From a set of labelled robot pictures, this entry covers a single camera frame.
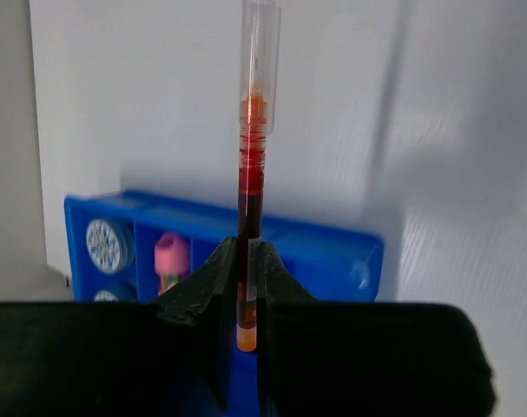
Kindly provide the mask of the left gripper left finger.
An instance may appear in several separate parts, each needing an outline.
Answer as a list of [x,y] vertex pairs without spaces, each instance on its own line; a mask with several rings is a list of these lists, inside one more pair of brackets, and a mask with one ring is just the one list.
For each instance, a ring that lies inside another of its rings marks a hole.
[[220,416],[237,241],[154,301],[0,302],[0,416]]

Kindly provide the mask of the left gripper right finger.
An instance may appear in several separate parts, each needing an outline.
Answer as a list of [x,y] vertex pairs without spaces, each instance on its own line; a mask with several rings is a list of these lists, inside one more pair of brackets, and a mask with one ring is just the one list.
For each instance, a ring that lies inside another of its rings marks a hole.
[[258,397],[264,416],[489,416],[493,372],[461,309],[320,301],[258,251]]

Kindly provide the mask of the blue white round jar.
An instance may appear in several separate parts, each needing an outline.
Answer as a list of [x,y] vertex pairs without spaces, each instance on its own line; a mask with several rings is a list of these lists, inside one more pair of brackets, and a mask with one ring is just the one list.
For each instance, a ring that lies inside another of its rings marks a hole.
[[94,266],[106,275],[121,272],[135,259],[132,228],[115,219],[93,219],[86,228],[86,247]]
[[117,285],[102,288],[94,296],[95,302],[129,302],[137,300],[137,290],[134,285],[123,282]]

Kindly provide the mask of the pink eraser tube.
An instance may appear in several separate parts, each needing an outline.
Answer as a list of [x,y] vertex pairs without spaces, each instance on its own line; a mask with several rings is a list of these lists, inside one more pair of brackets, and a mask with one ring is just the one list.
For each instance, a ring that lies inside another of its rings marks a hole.
[[164,233],[155,244],[155,272],[159,276],[158,295],[183,281],[190,271],[189,244],[174,232]]

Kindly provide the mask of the orange pen refill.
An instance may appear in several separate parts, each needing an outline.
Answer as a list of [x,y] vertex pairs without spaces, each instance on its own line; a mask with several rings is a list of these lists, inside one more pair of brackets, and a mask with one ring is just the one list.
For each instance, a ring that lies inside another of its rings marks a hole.
[[281,8],[274,1],[242,4],[240,60],[240,157],[236,343],[257,346],[256,258],[261,242],[267,136],[273,132]]

